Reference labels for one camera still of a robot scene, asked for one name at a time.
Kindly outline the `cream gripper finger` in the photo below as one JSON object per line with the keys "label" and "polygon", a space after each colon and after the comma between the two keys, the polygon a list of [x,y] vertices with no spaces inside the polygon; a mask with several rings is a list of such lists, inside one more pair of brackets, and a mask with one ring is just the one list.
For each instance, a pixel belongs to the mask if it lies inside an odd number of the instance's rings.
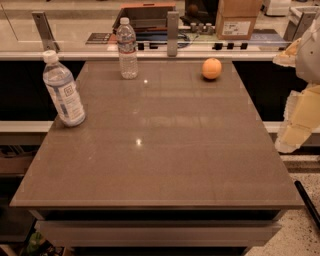
{"label": "cream gripper finger", "polygon": [[320,85],[308,84],[301,92],[291,91],[283,116],[275,148],[281,153],[292,153],[320,126]]}
{"label": "cream gripper finger", "polygon": [[292,42],[284,51],[273,58],[273,63],[283,67],[295,67],[295,59],[300,42],[300,38]]}

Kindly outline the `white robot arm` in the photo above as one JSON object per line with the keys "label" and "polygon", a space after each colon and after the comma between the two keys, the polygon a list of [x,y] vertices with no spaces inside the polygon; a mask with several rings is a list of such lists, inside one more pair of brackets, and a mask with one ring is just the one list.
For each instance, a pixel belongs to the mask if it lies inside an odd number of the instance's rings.
{"label": "white robot arm", "polygon": [[273,58],[273,63],[294,67],[298,78],[307,82],[301,92],[291,91],[285,105],[284,120],[277,133],[275,148],[292,153],[320,126],[320,16],[301,38]]}

